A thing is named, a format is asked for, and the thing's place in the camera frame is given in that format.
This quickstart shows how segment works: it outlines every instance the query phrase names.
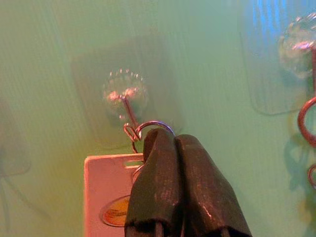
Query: metal ring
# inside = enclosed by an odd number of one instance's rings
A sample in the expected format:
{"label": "metal ring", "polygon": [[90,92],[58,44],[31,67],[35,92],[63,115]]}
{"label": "metal ring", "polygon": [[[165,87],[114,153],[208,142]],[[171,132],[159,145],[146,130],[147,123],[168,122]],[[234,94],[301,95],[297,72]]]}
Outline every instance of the metal ring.
{"label": "metal ring", "polygon": [[307,128],[305,127],[305,115],[308,111],[308,109],[313,106],[316,103],[316,97],[310,99],[305,103],[305,105],[301,108],[298,117],[297,117],[297,123],[298,127],[304,136],[304,138],[313,146],[316,147],[316,136],[311,134]]}
{"label": "metal ring", "polygon": [[316,171],[316,164],[313,164],[308,170],[308,181],[314,189],[316,189],[316,182],[313,179],[313,172]]}
{"label": "metal ring", "polygon": [[[171,127],[169,127],[167,124],[165,124],[164,122],[161,122],[161,121],[149,121],[149,122],[145,122],[145,123],[142,123],[141,125],[139,125],[136,129],[135,129],[135,132],[136,134],[139,134],[145,127],[148,127],[148,126],[159,126],[159,127],[163,127],[164,129],[166,129],[167,131],[171,132],[174,136],[175,136],[175,133],[174,131],[172,130]],[[133,151],[134,153],[139,153],[135,147],[135,141],[132,140],[132,147],[133,147]]]}

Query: gold sticker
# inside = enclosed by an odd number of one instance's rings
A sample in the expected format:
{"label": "gold sticker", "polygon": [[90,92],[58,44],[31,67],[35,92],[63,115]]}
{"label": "gold sticker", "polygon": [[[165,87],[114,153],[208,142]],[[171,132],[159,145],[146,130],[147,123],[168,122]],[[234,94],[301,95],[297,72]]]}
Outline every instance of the gold sticker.
{"label": "gold sticker", "polygon": [[108,226],[124,227],[128,201],[129,195],[120,197],[102,208],[100,213],[102,222]]}

